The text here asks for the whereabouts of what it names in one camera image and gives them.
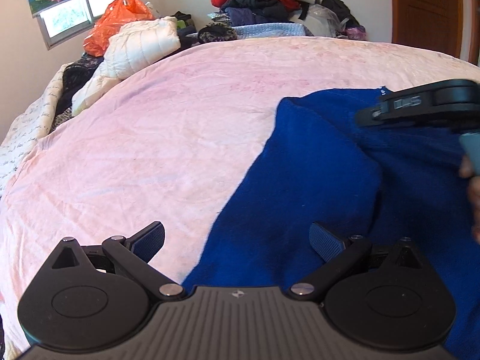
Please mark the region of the person right hand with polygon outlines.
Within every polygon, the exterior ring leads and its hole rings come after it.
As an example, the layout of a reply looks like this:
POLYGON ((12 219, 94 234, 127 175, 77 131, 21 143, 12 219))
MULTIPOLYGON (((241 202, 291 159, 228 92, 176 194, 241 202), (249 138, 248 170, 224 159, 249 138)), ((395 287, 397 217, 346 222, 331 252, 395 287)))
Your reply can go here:
POLYGON ((469 201, 473 207, 473 237, 476 242, 479 242, 480 237, 480 178, 475 175, 473 164, 471 163, 469 157, 465 155, 462 158, 460 165, 460 176, 464 179, 469 180, 469 185, 467 189, 467 194, 469 201))

